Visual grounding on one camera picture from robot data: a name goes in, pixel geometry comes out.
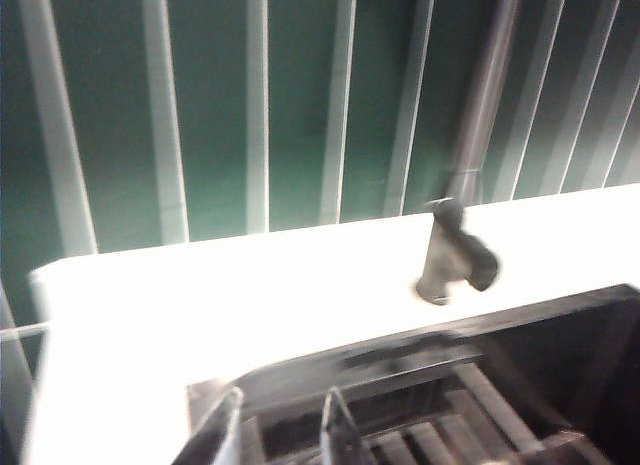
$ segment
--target metal bar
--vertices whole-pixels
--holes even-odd
[[[533,56],[522,87],[522,95],[514,115],[509,133],[507,149],[502,159],[496,188],[491,202],[513,200],[520,170],[527,152],[533,121],[540,103],[542,86],[549,69],[551,52],[556,41],[560,17],[565,0],[548,0],[545,6],[542,24],[536,37]]]
[[[562,191],[619,4],[620,0],[602,0],[571,91],[568,111],[552,148],[539,195]]]
[[[607,183],[607,179],[609,178],[609,173],[611,173],[611,167],[613,166],[613,162],[616,159],[616,155],[618,154],[618,148],[620,148],[620,142],[622,142],[622,136],[624,135],[624,131],[627,128],[627,122],[629,121],[629,117],[631,116],[631,110],[633,110],[633,104],[635,103],[638,97],[638,90],[640,89],[640,33],[637,35],[636,40],[633,44],[633,51],[629,56],[627,64],[624,68],[624,72],[622,74],[622,78],[620,79],[620,83],[618,85],[618,89],[616,91],[615,98],[613,100],[613,105],[611,106],[611,110],[607,115],[607,119],[605,121],[605,125],[603,129],[605,131],[602,132],[600,136],[600,140],[596,147],[596,155],[597,158],[594,157],[591,161],[591,165],[587,171],[587,177],[585,177],[585,182],[583,183],[582,188],[587,188],[592,183],[595,183],[595,178],[599,178],[597,176],[597,172],[594,170],[595,167],[598,166],[601,162],[601,155],[606,153],[606,145],[609,143],[610,137],[615,135],[615,125],[614,121],[617,121],[617,118],[620,116],[624,116],[624,120],[620,124],[617,130],[617,139],[615,146],[613,147],[613,151],[611,152],[611,156],[607,162],[607,168],[602,175],[602,180],[600,180],[597,185],[600,188],[604,188]],[[635,86],[633,85],[633,76],[637,75],[635,78]]]
[[[97,253],[51,0],[18,1],[64,252]]]
[[[33,377],[1,282],[0,302],[2,302],[0,304],[2,313],[0,315],[2,326],[0,355],[2,356],[3,424],[14,452],[19,455],[34,391]]]
[[[411,150],[413,149],[420,92],[422,90],[422,77],[424,76],[427,47],[429,45],[433,4],[434,0],[416,1],[413,33],[409,45],[409,59],[407,60],[407,70],[404,76],[398,121],[393,141],[389,181],[387,182],[387,194],[384,201],[385,217],[402,215],[404,210]]]
[[[457,161],[447,196],[459,198],[464,205],[481,201],[477,189],[478,174],[498,112],[519,5],[520,0],[496,0],[460,121],[456,139]]]
[[[444,415],[438,419],[449,436],[451,443],[464,457],[466,463],[487,463],[491,461],[478,437],[460,415]]]
[[[400,432],[390,432],[376,440],[393,465],[417,465]]]
[[[455,412],[467,421],[491,455],[491,458],[502,459],[513,453],[513,450],[502,438],[498,429],[491,423],[469,392],[466,390],[452,390],[446,392],[445,395]]]
[[[247,233],[269,231],[269,1],[248,0]]]
[[[455,365],[454,370],[519,451],[530,453],[542,450],[540,441],[475,364]]]
[[[420,449],[431,463],[434,465],[457,465],[457,460],[453,458],[431,423],[413,425],[409,427],[409,432],[411,432],[413,438],[420,445]]]
[[[340,222],[356,1],[338,0],[336,13],[329,118],[320,204],[320,223],[325,225]]]
[[[189,241],[167,0],[142,0],[162,243]]]

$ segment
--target faucet spout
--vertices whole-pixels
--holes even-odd
[[[418,294],[436,305],[447,303],[449,282],[466,280],[484,291],[498,275],[498,259],[475,236],[462,230],[464,210],[460,202],[445,198],[431,202],[433,228]]]

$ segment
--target white countertop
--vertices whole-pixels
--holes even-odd
[[[60,260],[32,275],[52,320],[27,464],[170,463],[186,385],[375,336],[618,283],[640,286],[640,185],[471,207],[501,262],[450,305],[418,297],[431,215]]]

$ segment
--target faucet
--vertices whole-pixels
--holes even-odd
[[[433,227],[422,277],[416,291],[436,305],[447,303],[447,284],[466,280],[486,290],[498,274],[496,256],[475,236],[462,231],[462,205],[454,198],[430,202]]]

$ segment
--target vertical bar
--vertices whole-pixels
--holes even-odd
[[[571,92],[568,112],[563,118],[542,179],[540,195],[562,191],[619,4],[620,0],[602,0]]]
[[[435,0],[417,0],[413,21],[413,33],[409,44],[409,59],[404,76],[402,98],[398,111],[398,122],[393,141],[391,168],[384,201],[384,216],[402,215],[407,192],[409,163],[416,130],[418,105],[422,90],[422,77],[429,45],[431,17]]]
[[[268,0],[248,0],[247,233],[269,231]]]
[[[142,0],[162,243],[189,241],[167,0]]]
[[[97,253],[51,0],[19,0],[65,254]]]
[[[446,192],[465,205],[481,201],[478,176],[502,96],[520,1],[496,0],[486,41],[474,67],[456,137],[455,168]]]
[[[491,202],[513,200],[565,0],[548,0]]]
[[[585,181],[583,183],[583,188],[589,187],[591,184],[599,185],[600,188],[604,188],[607,183],[607,179],[609,178],[609,173],[611,173],[611,167],[613,166],[613,162],[616,159],[616,155],[618,154],[618,148],[620,148],[620,142],[622,141],[622,136],[624,135],[624,131],[627,128],[627,123],[629,122],[629,117],[631,116],[631,110],[633,109],[633,104],[635,103],[638,97],[638,90],[640,89],[640,33],[636,37],[636,40],[633,44],[633,51],[627,61],[627,64],[624,68],[624,72],[622,75],[622,79],[620,80],[620,84],[618,85],[618,89],[616,91],[616,95],[613,101],[613,105],[611,106],[611,110],[607,115],[607,119],[605,121],[604,130],[602,135],[600,136],[600,140],[598,141],[598,145],[596,148],[596,157],[594,157],[591,161],[591,165],[587,171],[587,176],[585,177]],[[637,75],[635,78],[635,86],[632,84],[632,77]],[[618,123],[617,118],[620,116],[624,116],[624,120],[620,124],[619,128],[615,129],[615,123]],[[602,154],[607,152],[607,145],[610,143],[611,136],[616,135],[617,139],[615,146],[613,147],[613,151],[610,152],[611,155],[609,157],[609,161],[607,162],[607,168],[604,170],[602,175],[599,175],[595,167],[598,167],[600,163],[602,163],[601,158]],[[596,178],[600,178],[602,176],[602,180],[599,180],[599,183],[595,182]]]
[[[355,23],[356,0],[338,0],[320,201],[321,224],[340,221]]]

